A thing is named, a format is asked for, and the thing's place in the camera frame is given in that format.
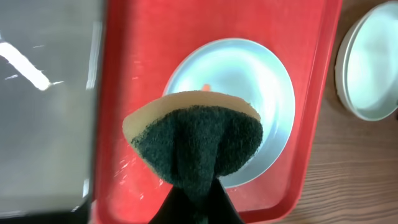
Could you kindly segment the white plate front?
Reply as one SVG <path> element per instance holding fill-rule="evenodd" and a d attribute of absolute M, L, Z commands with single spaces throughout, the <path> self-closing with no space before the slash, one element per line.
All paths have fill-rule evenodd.
<path fill-rule="evenodd" d="M 343 37 L 336 55 L 335 62 L 335 88 L 336 94 L 341 101 L 341 104 L 354 116 L 362 119 L 363 117 L 358 113 L 357 109 L 353 106 L 350 96 L 348 93 L 348 62 L 351 50 L 353 48 L 353 42 L 355 41 L 359 30 L 368 19 L 368 15 L 365 14 L 362 18 L 357 20 L 348 32 Z"/>

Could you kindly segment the light blue plate top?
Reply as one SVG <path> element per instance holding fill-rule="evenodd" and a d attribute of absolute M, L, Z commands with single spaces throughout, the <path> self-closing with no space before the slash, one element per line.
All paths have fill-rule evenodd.
<path fill-rule="evenodd" d="M 256 153 L 230 175 L 226 188 L 246 184 L 262 175 L 284 150 L 295 118 L 295 94 L 279 58 L 257 42 L 228 38 L 209 42 L 187 56 L 170 77 L 164 94 L 201 90 L 237 96 L 260 115 L 262 143 Z"/>

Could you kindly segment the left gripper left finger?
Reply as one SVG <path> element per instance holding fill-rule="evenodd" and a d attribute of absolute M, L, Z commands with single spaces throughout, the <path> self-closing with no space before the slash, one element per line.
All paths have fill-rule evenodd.
<path fill-rule="evenodd" d="M 195 207 L 184 191 L 172 187 L 149 224 L 191 224 L 194 223 L 194 211 Z"/>

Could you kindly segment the green yellow sponge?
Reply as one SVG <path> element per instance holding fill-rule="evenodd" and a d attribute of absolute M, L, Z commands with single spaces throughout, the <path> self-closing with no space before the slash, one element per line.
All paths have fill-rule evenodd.
<path fill-rule="evenodd" d="M 122 129 L 144 162 L 193 201 L 209 194 L 214 179 L 242 168 L 263 135 L 249 103 L 211 91 L 163 96 L 126 116 Z"/>

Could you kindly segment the light blue plate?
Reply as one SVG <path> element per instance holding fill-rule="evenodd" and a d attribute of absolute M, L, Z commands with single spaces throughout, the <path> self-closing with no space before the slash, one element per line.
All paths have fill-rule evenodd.
<path fill-rule="evenodd" d="M 397 1 L 366 13 L 348 62 L 348 93 L 365 121 L 379 121 L 397 110 Z"/>
<path fill-rule="evenodd" d="M 237 96 L 260 115 L 262 143 L 256 153 L 230 175 L 226 188 L 246 184 L 262 175 L 284 150 L 295 118 L 295 94 L 279 58 L 257 42 L 228 38 L 209 42 L 187 56 L 170 77 L 164 94 L 201 90 Z"/>

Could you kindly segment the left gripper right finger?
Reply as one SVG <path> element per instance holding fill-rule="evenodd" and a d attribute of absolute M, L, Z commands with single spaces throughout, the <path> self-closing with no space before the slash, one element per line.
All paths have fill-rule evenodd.
<path fill-rule="evenodd" d="M 244 224 L 219 179 L 213 179 L 208 195 L 209 224 Z"/>

